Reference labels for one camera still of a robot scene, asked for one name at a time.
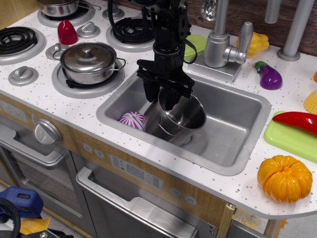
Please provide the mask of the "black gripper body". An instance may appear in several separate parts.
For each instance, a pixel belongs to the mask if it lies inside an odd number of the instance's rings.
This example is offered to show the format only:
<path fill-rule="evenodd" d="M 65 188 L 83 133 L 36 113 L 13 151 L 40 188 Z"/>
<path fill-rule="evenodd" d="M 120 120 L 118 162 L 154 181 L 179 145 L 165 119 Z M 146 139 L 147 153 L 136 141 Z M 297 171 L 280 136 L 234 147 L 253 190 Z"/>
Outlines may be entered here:
<path fill-rule="evenodd" d="M 154 60 L 137 60 L 137 75 L 156 81 L 160 88 L 176 89 L 190 97 L 194 81 L 183 71 L 185 39 L 190 35 L 190 24 L 178 28 L 157 26 L 153 51 Z"/>

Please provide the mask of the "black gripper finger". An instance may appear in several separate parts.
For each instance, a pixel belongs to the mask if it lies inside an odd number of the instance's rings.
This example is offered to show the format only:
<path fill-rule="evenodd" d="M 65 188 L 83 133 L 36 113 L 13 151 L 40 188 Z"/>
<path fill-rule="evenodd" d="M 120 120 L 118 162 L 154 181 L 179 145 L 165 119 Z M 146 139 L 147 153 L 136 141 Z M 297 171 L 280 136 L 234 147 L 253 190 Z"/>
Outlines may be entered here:
<path fill-rule="evenodd" d="M 160 86 L 157 84 L 156 81 L 143 79 L 143 86 L 146 94 L 146 98 L 149 102 L 153 102 L 159 93 Z"/>
<path fill-rule="evenodd" d="M 173 107 L 179 102 L 181 96 L 181 91 L 176 89 L 167 89 L 165 97 L 165 109 L 167 111 L 172 110 Z"/>

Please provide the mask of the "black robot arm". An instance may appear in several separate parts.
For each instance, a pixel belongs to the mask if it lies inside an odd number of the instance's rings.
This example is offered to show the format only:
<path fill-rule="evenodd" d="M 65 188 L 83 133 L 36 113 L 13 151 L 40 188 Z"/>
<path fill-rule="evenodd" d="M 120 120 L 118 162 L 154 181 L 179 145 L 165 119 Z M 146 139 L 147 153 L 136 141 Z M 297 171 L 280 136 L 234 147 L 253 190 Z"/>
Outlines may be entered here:
<path fill-rule="evenodd" d="M 142 78 L 146 98 L 153 102 L 161 88 L 167 90 L 166 109 L 173 109 L 182 96 L 190 98 L 195 82 L 183 71 L 186 38 L 191 24 L 185 0 L 137 0 L 144 17 L 151 13 L 154 30 L 154 60 L 137 60 L 138 77 Z"/>

